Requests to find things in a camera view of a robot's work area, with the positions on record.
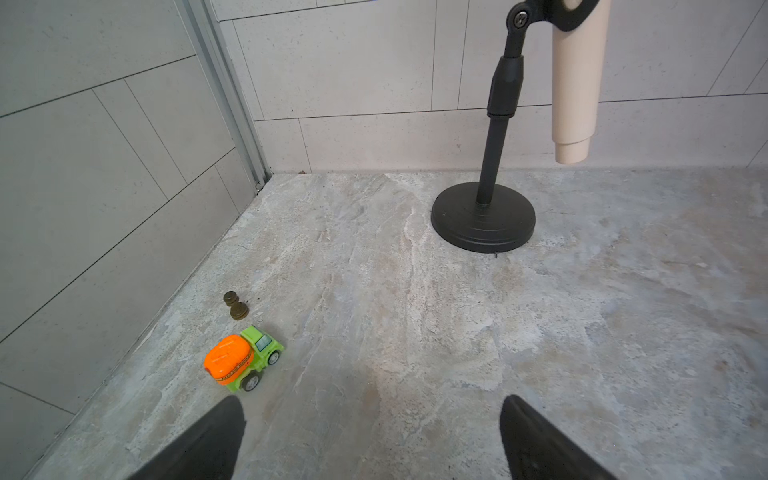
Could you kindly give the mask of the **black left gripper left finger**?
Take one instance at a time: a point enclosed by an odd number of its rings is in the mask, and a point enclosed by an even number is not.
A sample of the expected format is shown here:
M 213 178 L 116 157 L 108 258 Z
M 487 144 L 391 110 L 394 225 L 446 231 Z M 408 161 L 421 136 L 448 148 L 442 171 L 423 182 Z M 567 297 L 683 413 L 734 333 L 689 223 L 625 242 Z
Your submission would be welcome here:
M 129 479 L 231 479 L 245 427 L 240 400 L 227 396 Z

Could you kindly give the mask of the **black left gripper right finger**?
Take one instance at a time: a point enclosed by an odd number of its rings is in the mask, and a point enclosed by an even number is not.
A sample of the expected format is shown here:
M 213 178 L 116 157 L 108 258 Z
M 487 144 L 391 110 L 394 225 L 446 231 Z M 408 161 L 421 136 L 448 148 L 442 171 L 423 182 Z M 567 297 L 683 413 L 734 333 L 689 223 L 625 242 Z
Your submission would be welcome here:
M 504 399 L 499 429 L 512 479 L 617 479 L 518 395 Z

